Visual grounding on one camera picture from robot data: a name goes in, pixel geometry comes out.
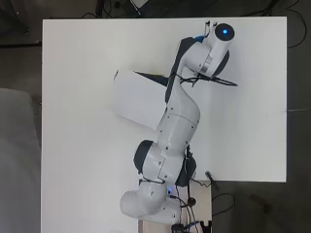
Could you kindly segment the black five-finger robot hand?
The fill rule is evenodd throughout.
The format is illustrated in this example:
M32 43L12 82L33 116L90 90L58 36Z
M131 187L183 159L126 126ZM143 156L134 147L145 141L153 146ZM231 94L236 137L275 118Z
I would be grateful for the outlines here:
M204 35L207 36L217 25L218 23L216 21L206 21L204 26Z

